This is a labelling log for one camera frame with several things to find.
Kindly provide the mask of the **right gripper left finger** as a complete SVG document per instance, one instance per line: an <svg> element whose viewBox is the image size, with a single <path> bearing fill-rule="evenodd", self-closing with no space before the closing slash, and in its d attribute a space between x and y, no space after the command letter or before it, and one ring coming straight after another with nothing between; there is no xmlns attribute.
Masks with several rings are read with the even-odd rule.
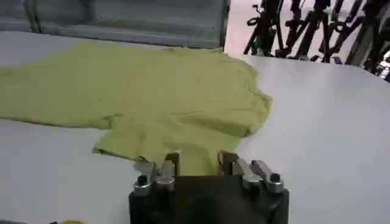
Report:
<svg viewBox="0 0 390 224"><path fill-rule="evenodd" d="M139 160L135 164L137 171L141 174L133 184L133 193L138 197L148 197L154 186L158 190L172 192L174 190L175 177L180 171L180 153L169 153L160 167L155 162Z"/></svg>

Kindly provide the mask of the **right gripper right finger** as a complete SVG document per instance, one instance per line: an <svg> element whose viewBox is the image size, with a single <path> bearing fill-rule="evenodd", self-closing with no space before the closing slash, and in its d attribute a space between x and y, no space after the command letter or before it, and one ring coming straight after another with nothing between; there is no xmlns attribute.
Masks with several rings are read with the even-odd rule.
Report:
<svg viewBox="0 0 390 224"><path fill-rule="evenodd" d="M261 184L272 194L285 191L284 180L279 173L274 172L264 161L255 159L247 163L236 153L220 151L218 153L219 173L222 175L237 175L242 179L245 189L254 189Z"/></svg>

